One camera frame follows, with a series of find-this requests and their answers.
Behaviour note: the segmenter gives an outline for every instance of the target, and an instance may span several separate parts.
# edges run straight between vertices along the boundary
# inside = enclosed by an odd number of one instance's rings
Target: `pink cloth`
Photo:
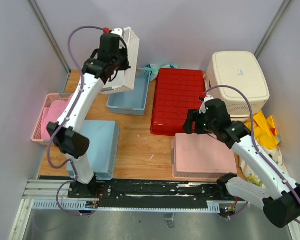
[[[73,95],[71,95],[68,101],[54,101],[50,107],[43,108],[42,121],[41,121],[41,139],[50,140],[50,135],[47,130],[49,122],[55,123],[62,113],[66,110],[68,104]]]

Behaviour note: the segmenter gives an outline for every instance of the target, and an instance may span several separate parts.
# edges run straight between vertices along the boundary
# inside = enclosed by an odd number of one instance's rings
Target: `white basket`
[[[253,115],[261,111],[270,97],[265,76],[251,52],[216,52],[212,56],[204,80],[206,89],[219,85],[239,89],[248,98]],[[231,118],[240,118],[242,122],[249,118],[248,105],[237,92],[228,88],[218,88],[209,94],[225,102]]]
[[[131,68],[124,72],[119,71],[115,80],[107,82],[103,87],[102,94],[108,95],[134,90],[140,39],[131,30],[131,27],[124,28],[123,31],[123,40],[128,47],[128,60]]]

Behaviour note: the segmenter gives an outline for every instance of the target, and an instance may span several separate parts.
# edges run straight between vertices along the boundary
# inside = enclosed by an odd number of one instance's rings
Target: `blue tray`
[[[111,94],[106,106],[112,113],[144,116],[150,81],[150,70],[139,69],[133,91]]]
[[[84,121],[81,134],[90,140],[87,155],[98,180],[108,181],[114,177],[119,132],[115,121]],[[71,164],[67,164],[66,170],[74,178]]]

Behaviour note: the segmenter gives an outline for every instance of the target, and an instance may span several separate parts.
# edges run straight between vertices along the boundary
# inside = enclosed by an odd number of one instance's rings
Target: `cloth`
[[[173,64],[167,64],[167,65],[163,65],[158,67],[155,64],[149,64],[147,66],[144,67],[145,69],[150,69],[150,82],[152,82],[153,80],[155,80],[158,77],[159,74],[159,70],[161,68],[164,69],[178,69],[179,67],[177,65],[173,65]]]
[[[69,97],[67,101],[54,101],[50,107],[43,108],[42,120],[41,120],[41,139],[50,140],[50,135],[47,130],[49,122],[55,123],[62,113],[66,110],[68,104],[73,95]]]
[[[245,125],[251,130],[251,119],[249,119]],[[274,162],[276,162],[276,164],[278,164],[283,171],[289,174],[285,164],[283,163],[282,153],[278,147],[278,139],[280,139],[280,137],[278,137],[274,118],[270,116],[266,119],[263,112],[260,111],[258,114],[253,116],[253,125],[254,137],[262,149],[272,158]],[[243,175],[248,182],[265,188],[264,183],[241,157],[239,157],[239,164]]]

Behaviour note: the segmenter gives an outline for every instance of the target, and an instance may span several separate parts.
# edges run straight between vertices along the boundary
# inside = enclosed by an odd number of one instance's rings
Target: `red cap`
[[[110,29],[107,28],[107,27],[105,27],[105,28],[103,29],[103,33],[104,33],[104,34],[109,34],[109,33],[110,33]]]
[[[201,99],[204,99],[207,96],[207,94],[205,94],[204,92],[201,93],[201,95],[199,96]]]

